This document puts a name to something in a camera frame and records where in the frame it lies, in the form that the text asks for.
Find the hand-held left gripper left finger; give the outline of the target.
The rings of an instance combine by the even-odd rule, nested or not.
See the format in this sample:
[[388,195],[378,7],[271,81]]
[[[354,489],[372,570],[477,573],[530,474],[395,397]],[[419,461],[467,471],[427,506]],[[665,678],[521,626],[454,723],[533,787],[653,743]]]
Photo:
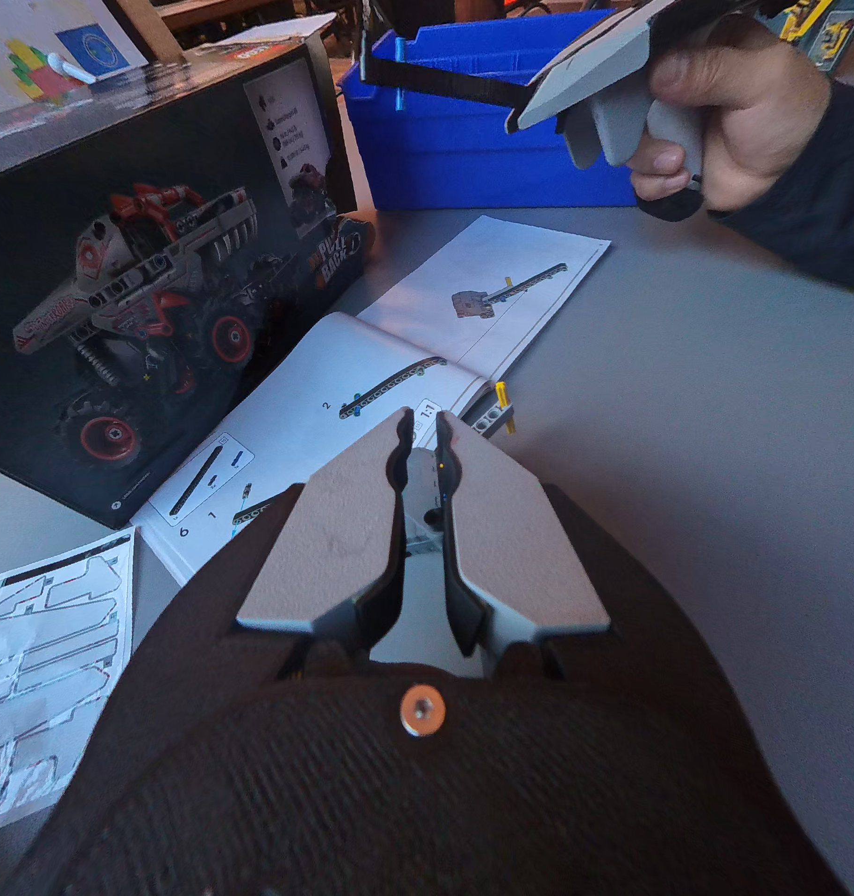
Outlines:
[[401,408],[309,477],[237,614],[249,629],[369,650],[402,609],[402,491],[413,412]]

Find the lego sticker sheet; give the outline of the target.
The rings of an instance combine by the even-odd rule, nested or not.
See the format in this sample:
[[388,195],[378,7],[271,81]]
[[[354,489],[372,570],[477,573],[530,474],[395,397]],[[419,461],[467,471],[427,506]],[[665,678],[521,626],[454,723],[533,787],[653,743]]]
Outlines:
[[58,801],[127,665],[135,534],[0,574],[0,828]]

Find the open instruction booklet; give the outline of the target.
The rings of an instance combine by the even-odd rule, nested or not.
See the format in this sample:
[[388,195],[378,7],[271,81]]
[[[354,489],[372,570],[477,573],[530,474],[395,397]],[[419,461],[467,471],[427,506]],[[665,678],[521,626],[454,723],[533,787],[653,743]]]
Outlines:
[[322,318],[134,517],[181,585],[252,521],[398,409],[435,446],[544,329],[611,242],[488,216],[357,316]]

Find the long black lego beam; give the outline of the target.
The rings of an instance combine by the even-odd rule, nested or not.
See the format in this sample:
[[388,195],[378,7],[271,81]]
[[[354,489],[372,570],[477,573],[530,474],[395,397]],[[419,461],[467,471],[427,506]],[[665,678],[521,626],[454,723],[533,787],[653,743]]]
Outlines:
[[375,57],[367,29],[360,35],[360,80],[364,84],[411,91],[443,98],[461,99],[508,109],[523,109],[533,96],[524,84],[449,72],[409,62]]

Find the black lego set box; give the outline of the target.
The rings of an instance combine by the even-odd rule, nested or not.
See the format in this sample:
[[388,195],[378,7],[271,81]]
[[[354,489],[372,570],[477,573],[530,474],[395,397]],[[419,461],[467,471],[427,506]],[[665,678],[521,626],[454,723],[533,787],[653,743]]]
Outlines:
[[316,31],[0,113],[0,473],[127,523],[363,270]]

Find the person's right hand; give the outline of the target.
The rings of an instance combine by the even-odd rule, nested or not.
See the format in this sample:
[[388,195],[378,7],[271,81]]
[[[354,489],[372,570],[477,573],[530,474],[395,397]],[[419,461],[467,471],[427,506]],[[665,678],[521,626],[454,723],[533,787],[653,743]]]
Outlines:
[[832,93],[807,57],[746,14],[720,20],[702,46],[660,56],[649,87],[704,112],[701,193],[712,211],[763,196],[812,139]]

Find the grey lego block yellow pin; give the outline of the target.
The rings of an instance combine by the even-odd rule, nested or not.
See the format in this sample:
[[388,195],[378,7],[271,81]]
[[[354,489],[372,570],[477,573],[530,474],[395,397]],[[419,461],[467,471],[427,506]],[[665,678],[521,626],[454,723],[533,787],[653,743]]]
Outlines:
[[[513,404],[495,404],[470,426],[484,438],[490,438],[503,425],[513,432]],[[407,459],[407,483],[402,490],[405,528],[405,556],[440,554],[443,548],[443,513],[439,487],[438,462],[433,450],[412,449]]]

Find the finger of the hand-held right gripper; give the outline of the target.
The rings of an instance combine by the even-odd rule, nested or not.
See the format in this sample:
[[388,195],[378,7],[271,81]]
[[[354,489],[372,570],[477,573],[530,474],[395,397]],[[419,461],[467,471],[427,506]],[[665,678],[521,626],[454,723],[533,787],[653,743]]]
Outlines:
[[507,133],[553,118],[638,71],[650,57],[650,32],[672,1],[651,1],[609,15],[549,61],[526,85],[505,122]]

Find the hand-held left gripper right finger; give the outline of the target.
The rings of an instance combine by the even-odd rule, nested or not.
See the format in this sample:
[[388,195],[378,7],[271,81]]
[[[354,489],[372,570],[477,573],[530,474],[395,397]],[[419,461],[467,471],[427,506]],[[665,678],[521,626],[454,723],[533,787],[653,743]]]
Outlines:
[[445,606],[460,652],[607,632],[611,618],[540,481],[448,411],[437,416]]

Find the person's right forearm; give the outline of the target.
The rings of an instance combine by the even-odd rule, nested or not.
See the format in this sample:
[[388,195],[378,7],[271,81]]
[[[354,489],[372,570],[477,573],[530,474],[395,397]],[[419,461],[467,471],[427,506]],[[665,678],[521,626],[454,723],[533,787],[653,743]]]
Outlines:
[[854,290],[854,87],[832,82],[812,139],[764,195],[708,214],[799,271]]

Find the white sheet colourful print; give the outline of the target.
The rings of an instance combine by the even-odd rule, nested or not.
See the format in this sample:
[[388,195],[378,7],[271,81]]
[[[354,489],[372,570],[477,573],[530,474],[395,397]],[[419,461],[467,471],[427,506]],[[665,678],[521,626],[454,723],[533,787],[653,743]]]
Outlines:
[[102,1],[0,1],[0,113],[145,65]]

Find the wooden table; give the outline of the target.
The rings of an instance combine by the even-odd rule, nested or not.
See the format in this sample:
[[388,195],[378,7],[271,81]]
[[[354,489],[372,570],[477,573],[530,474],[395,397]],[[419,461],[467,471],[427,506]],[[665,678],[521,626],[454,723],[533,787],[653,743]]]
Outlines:
[[297,17],[293,1],[104,1],[117,23],[148,62],[181,62],[183,48],[176,36],[197,27],[215,28],[214,40],[253,25]]

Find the blue plastic bin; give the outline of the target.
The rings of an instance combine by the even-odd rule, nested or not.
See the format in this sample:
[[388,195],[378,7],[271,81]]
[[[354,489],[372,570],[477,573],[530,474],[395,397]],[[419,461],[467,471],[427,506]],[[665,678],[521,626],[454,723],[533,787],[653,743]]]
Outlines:
[[[526,84],[556,53],[608,15],[539,14],[423,27],[407,61]],[[379,210],[631,207],[626,168],[603,157],[571,161],[550,119],[506,134],[508,110],[363,84],[354,65],[340,79],[374,204]]]

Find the white paper sheet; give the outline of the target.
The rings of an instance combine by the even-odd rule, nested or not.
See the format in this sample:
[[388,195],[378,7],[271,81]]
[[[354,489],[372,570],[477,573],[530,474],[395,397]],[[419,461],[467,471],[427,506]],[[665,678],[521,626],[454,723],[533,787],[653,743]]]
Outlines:
[[234,46],[240,44],[286,43],[304,41],[312,35],[322,35],[338,19],[337,13],[317,14],[306,17],[277,21],[248,28],[224,39],[200,45],[198,50],[208,47]]

